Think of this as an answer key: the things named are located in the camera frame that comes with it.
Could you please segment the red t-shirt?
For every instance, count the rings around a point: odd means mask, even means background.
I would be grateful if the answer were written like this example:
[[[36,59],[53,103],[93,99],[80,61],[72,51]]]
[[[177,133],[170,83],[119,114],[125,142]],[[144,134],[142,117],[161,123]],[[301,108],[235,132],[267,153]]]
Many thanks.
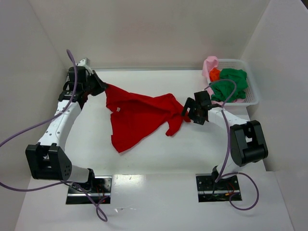
[[[131,149],[166,122],[166,136],[172,137],[183,122],[191,121],[171,93],[150,97],[110,84],[105,94],[106,107],[111,111],[111,143],[118,153]]]

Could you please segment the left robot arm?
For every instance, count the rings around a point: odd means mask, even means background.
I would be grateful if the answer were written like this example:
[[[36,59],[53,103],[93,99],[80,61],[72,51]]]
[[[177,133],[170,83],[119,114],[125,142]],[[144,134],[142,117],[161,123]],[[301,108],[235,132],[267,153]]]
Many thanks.
[[[34,179],[75,182],[90,192],[95,182],[94,171],[73,165],[65,154],[65,144],[88,96],[104,92],[108,85],[86,64],[69,68],[67,75],[58,98],[56,118],[36,144],[27,146],[26,158]]]

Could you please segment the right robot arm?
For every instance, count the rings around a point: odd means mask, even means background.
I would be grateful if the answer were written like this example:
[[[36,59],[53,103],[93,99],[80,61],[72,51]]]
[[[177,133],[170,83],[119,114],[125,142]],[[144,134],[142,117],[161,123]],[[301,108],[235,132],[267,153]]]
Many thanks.
[[[250,163],[268,157],[268,148],[261,124],[256,120],[245,120],[228,112],[218,103],[212,103],[207,91],[194,93],[187,98],[183,116],[194,123],[209,122],[227,131],[227,154],[223,163],[215,166],[209,181],[213,189],[222,189],[230,178]]]

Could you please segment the green t-shirt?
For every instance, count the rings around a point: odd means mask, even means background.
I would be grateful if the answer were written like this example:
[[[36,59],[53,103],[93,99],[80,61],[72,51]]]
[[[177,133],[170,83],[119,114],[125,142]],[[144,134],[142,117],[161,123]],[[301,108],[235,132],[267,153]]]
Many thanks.
[[[245,90],[248,88],[247,73],[240,69],[225,68],[219,74],[218,83],[211,84],[213,93],[210,94],[211,100],[224,102],[234,91],[234,83],[236,90],[233,95],[227,100],[227,103],[232,103],[235,100],[244,100],[246,98]]]

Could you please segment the orange t-shirt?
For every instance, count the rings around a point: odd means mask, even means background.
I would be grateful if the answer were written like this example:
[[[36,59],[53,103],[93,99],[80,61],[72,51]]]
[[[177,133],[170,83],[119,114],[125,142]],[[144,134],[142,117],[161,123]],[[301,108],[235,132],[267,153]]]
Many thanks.
[[[211,82],[215,82],[220,80],[220,73],[221,71],[218,70],[217,68],[213,68],[210,72],[209,72],[209,78]]]

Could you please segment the pink t-shirt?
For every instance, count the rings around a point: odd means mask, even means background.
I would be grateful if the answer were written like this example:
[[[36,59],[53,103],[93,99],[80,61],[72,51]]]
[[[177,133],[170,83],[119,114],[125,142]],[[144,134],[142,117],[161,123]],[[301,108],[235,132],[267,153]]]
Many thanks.
[[[213,68],[217,68],[219,64],[218,58],[216,56],[208,56],[203,63],[202,76],[207,80],[210,80],[209,73]]]

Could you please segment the white plastic basket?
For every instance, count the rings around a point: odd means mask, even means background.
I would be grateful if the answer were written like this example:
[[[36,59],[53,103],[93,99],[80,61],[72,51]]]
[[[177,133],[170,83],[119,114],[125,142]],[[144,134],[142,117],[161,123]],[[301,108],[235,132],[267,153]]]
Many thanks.
[[[244,100],[236,100],[232,103],[226,103],[225,107],[227,106],[242,106],[242,107],[248,107],[251,105],[256,105],[259,102],[259,93],[257,90],[257,86],[255,84],[254,76],[248,66],[247,63],[245,63],[242,60],[237,59],[218,59],[219,64],[217,69],[222,70],[225,68],[232,68],[237,70],[244,70],[247,73],[247,84],[248,88],[246,88],[246,98]]]

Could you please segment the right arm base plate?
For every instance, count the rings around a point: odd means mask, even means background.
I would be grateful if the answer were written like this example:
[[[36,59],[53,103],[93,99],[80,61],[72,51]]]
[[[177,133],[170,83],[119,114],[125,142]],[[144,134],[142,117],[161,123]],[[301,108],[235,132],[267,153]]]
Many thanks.
[[[238,178],[231,176],[221,179],[218,183],[214,182],[211,174],[196,174],[196,185],[199,202],[225,202],[241,201],[241,192]]]

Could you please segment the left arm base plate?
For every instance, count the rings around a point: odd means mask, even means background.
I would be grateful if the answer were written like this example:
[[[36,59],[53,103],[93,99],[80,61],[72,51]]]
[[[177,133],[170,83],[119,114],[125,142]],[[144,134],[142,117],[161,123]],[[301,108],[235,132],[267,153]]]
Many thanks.
[[[91,188],[83,189],[88,196],[99,204],[110,204],[112,189],[112,176],[96,176]],[[87,195],[75,185],[70,185],[66,196],[66,205],[91,204]]]

